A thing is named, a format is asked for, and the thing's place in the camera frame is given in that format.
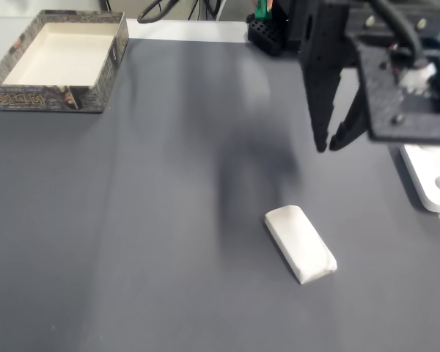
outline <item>green object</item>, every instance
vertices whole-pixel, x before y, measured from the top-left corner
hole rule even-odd
[[[267,0],[257,0],[254,16],[256,20],[264,21],[272,19],[271,10],[267,8]]]

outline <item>white base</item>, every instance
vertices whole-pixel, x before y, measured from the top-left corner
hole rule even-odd
[[[422,204],[430,211],[440,213],[440,147],[404,145],[401,155],[408,167]]]
[[[92,86],[118,23],[46,23],[4,84]]]

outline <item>gray table surface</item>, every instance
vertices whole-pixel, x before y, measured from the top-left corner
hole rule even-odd
[[[0,112],[0,352],[440,351],[440,219],[401,163],[318,155],[294,58],[130,40],[103,114]],[[287,269],[288,204],[335,274]]]

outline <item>black cable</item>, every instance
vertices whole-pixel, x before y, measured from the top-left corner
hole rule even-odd
[[[412,51],[415,67],[424,67],[428,63],[424,57],[422,42],[416,30],[407,18],[387,0],[368,0],[375,12],[385,21],[401,42]]]
[[[204,0],[204,2],[205,2],[205,6],[207,7],[207,10],[210,13],[210,15],[213,18],[215,18],[217,16],[217,14],[219,13],[220,5],[221,5],[221,0],[216,0],[215,9],[212,9],[212,7],[210,6],[210,2],[209,1]]]
[[[153,23],[153,22],[161,20],[164,16],[166,16],[168,14],[169,11],[171,11],[172,7],[175,6],[178,1],[179,0],[169,0],[168,4],[166,4],[166,6],[162,9],[162,11],[160,11],[160,13],[158,13],[156,16],[154,16],[152,18],[144,19],[144,17],[147,15],[147,13],[149,13],[152,10],[152,8],[154,8],[157,4],[160,4],[161,0],[155,0],[150,5],[148,5],[148,7],[145,10],[143,10],[143,12],[137,18],[137,22],[139,22],[139,23]]]
[[[196,2],[194,3],[194,6],[192,7],[191,13],[189,14],[188,21],[191,19],[191,16],[194,13],[194,10],[196,9],[198,2],[199,2],[199,0],[196,0]]]

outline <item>white device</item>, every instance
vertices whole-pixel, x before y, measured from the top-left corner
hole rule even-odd
[[[440,213],[440,147],[406,144],[401,155],[424,207]]]
[[[334,256],[299,207],[270,211],[265,223],[301,284],[337,270]]]

